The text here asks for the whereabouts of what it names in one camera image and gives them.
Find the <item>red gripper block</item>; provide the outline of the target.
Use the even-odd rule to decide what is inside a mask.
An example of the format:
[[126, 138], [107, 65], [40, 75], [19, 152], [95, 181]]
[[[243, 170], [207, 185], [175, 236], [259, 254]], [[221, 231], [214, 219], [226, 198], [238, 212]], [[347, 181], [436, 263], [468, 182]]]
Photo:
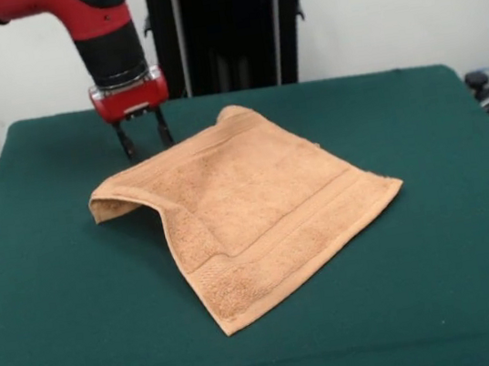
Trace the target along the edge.
[[144, 109], [154, 109], [158, 122], [157, 129], [163, 145], [174, 146], [175, 139], [170, 133], [162, 110], [158, 107], [168, 100], [168, 84], [159, 66], [150, 66], [143, 77], [129, 86], [111, 90], [93, 86], [89, 88], [88, 96], [100, 117], [106, 123], [112, 124], [127, 159], [135, 160], [138, 154], [134, 142], [123, 129], [120, 121], [137, 115]]

